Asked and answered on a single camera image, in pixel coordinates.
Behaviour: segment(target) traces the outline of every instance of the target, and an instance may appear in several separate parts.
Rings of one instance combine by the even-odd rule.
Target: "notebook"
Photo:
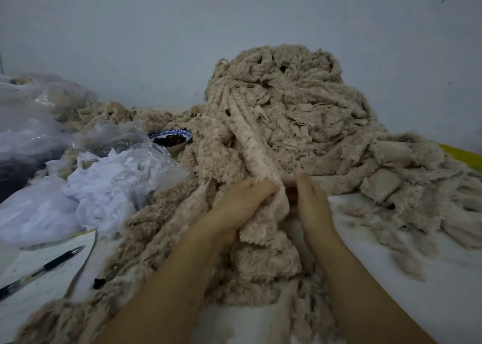
[[[0,344],[14,341],[20,327],[41,306],[65,296],[70,283],[89,257],[94,243],[95,231],[89,231],[61,242],[42,244],[34,250],[21,250],[0,278],[0,287],[31,273],[69,250],[85,245],[74,257],[0,301]]]

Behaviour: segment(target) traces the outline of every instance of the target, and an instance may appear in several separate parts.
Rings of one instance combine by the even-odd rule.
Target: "forearm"
[[[160,270],[129,301],[96,342],[188,342],[224,240],[203,219],[192,226]]]
[[[383,290],[334,227],[312,232],[307,242],[322,268],[347,343],[434,342]]]

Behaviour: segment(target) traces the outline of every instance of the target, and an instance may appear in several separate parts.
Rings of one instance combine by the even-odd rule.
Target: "black pen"
[[[69,250],[65,254],[60,255],[58,258],[55,258],[51,262],[48,262],[45,264],[42,268],[37,269],[36,271],[25,275],[21,279],[16,280],[13,283],[10,283],[9,285],[0,288],[0,300],[3,300],[5,297],[10,296],[12,293],[17,292],[19,289],[22,287],[26,286],[28,283],[30,283],[32,280],[35,278],[38,278],[42,276],[44,273],[52,270],[53,268],[59,266],[66,260],[69,260],[71,257],[75,256],[76,254],[80,253],[80,251],[85,247],[85,245],[79,246],[78,248]]]

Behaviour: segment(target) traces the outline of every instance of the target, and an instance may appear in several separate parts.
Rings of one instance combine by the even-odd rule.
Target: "bowl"
[[[178,153],[192,140],[192,133],[186,129],[170,129],[169,131],[160,131],[156,133],[149,134],[149,138],[154,141],[158,138],[166,138],[169,135],[180,134],[184,137],[184,142],[175,146],[166,147],[167,151],[171,154],[171,157],[176,157]]]

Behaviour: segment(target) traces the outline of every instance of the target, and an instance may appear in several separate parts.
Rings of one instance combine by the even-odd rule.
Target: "right hand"
[[[298,213],[305,238],[318,232],[336,234],[328,196],[307,173],[295,170],[294,182],[298,191]]]

